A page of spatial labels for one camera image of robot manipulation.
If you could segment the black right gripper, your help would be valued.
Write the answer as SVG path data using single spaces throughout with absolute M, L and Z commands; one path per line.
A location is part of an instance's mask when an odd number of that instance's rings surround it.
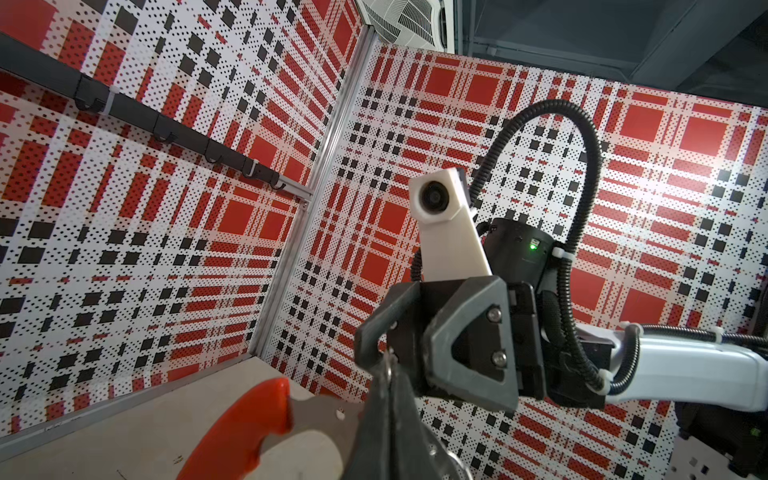
M 417 397 L 513 411 L 520 398 L 601 409 L 578 374 L 561 329 L 556 241 L 519 221 L 480 227 L 491 276 L 392 286 L 354 335 L 354 361 L 372 369 L 379 339 Z

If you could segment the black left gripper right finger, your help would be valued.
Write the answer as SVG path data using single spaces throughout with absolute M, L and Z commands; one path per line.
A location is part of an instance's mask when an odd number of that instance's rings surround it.
M 421 420 L 408 376 L 389 366 L 391 479 L 449 479 L 450 458 Z

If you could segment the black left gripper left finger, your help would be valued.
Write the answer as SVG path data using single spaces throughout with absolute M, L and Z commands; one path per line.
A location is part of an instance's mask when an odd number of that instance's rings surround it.
M 342 479 L 390 478 L 392 375 L 387 359 L 373 369 L 373 381 Z

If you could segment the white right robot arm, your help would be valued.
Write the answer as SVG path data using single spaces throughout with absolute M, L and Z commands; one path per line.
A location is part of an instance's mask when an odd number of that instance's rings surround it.
M 624 323 L 617 331 L 565 313 L 571 255 L 548 234 L 467 212 L 422 219 L 414 280 L 393 286 L 355 335 L 356 364 L 381 370 L 395 419 L 417 397 L 512 413 L 523 398 L 601 409 L 630 400 L 680 403 L 711 434 L 732 419 L 730 468 L 750 474 L 767 416 L 767 342 L 717 330 Z

